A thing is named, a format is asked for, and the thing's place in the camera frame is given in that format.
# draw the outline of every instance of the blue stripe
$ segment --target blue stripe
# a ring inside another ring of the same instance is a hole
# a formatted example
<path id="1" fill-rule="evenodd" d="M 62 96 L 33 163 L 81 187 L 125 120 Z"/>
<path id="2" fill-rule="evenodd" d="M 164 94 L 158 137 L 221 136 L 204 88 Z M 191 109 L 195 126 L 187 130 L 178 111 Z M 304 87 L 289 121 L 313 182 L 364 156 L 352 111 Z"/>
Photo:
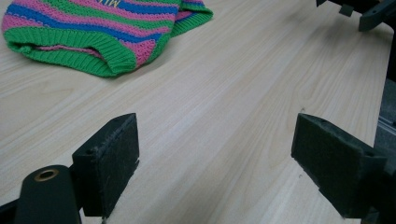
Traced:
<path id="1" fill-rule="evenodd" d="M 193 12 L 193 13 L 191 13 L 189 16 L 187 16 L 187 17 L 185 17 L 185 18 L 183 18 L 183 19 L 177 20 L 176 22 L 181 22 L 181 21 L 187 20 L 187 19 L 189 19 L 189 18 L 195 16 L 196 14 L 197 14 L 196 12 Z"/>
<path id="2" fill-rule="evenodd" d="M 125 34 L 124 32 L 120 32 L 117 30 L 110 29 L 105 26 L 99 26 L 99 25 L 91 25 L 91 24 L 77 24 L 77 23 L 65 23 L 65 22 L 60 22 L 56 21 L 53 18 L 42 14 L 41 12 L 32 10 L 27 7 L 21 7 L 18 5 L 10 5 L 8 7 L 7 13 L 11 14 L 17 14 L 19 16 L 24 16 L 28 20 L 33 19 L 35 21 L 41 21 L 44 24 L 48 25 L 49 27 L 52 28 L 60 28 L 60 29 L 72 29 L 72 30 L 81 30 L 81 31 L 97 31 L 97 32 L 102 32 L 108 35 L 112 35 L 116 37 L 117 39 L 122 39 L 131 43 L 139 43 L 145 40 L 158 40 L 162 34 L 154 34 L 154 35 L 148 35 L 145 37 L 139 37 L 139 36 L 134 36 L 134 35 L 129 35 Z"/>
<path id="3" fill-rule="evenodd" d="M 204 3 L 194 3 L 194 2 L 183 2 L 183 4 L 195 5 L 199 7 L 203 7 Z"/>
<path id="4" fill-rule="evenodd" d="M 169 14 L 174 14 L 176 15 L 178 12 L 177 7 L 156 7 L 156 6 L 139 6 L 139 5 L 134 5 L 131 3 L 126 3 L 124 1 L 121 1 L 119 3 L 119 8 L 122 8 L 124 10 L 134 12 L 134 13 L 141 13 L 141 14 L 163 14 L 163 13 L 169 13 Z"/>

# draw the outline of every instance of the wooden table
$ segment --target wooden table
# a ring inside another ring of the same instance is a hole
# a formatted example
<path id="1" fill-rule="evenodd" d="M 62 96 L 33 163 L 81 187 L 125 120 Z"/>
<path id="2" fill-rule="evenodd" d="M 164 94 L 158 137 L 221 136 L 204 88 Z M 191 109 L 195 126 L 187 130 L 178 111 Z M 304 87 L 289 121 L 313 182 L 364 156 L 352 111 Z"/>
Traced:
<path id="1" fill-rule="evenodd" d="M 318 192 L 291 141 L 305 112 L 373 144 L 393 31 L 359 33 L 359 14 L 314 0 L 205 4 L 212 21 L 116 79 L 28 60 L 1 38 L 0 204 L 135 112 L 141 162 L 108 223 L 360 223 Z"/>

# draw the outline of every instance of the striped sweater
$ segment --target striped sweater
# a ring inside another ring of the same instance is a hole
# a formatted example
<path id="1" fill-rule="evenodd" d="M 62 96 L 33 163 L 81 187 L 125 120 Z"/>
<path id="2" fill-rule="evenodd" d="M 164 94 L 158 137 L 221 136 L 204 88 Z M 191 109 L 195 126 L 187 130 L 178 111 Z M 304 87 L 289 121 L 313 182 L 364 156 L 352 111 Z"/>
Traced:
<path id="1" fill-rule="evenodd" d="M 2 31 L 28 58 L 114 77 L 152 62 L 169 38 L 212 15 L 201 0 L 14 0 Z"/>

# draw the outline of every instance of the black foam pad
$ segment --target black foam pad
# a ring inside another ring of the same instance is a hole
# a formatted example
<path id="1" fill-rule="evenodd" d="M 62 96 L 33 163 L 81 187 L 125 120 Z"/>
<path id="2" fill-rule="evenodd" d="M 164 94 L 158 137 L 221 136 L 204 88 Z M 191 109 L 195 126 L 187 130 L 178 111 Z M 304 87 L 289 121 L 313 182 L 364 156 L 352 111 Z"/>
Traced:
<path id="1" fill-rule="evenodd" d="M 291 156 L 343 217 L 363 218 L 370 208 L 370 182 L 387 159 L 329 121 L 299 114 Z"/>
<path id="2" fill-rule="evenodd" d="M 112 119 L 73 153 L 71 170 L 85 216 L 110 216 L 138 158 L 135 114 Z"/>

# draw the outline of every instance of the black clamp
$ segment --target black clamp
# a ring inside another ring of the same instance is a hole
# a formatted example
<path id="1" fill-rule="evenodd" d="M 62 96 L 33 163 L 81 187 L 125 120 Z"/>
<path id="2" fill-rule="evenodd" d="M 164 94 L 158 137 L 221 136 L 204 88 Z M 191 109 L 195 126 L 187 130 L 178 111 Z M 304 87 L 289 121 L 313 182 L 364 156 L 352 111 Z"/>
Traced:
<path id="1" fill-rule="evenodd" d="M 396 171 L 381 150 L 329 121 L 299 114 L 291 156 L 342 217 L 396 221 Z"/>
<path id="2" fill-rule="evenodd" d="M 18 200 L 0 207 L 0 223 L 81 223 L 109 217 L 139 163 L 136 115 L 112 119 L 75 153 L 73 165 L 26 176 Z"/>

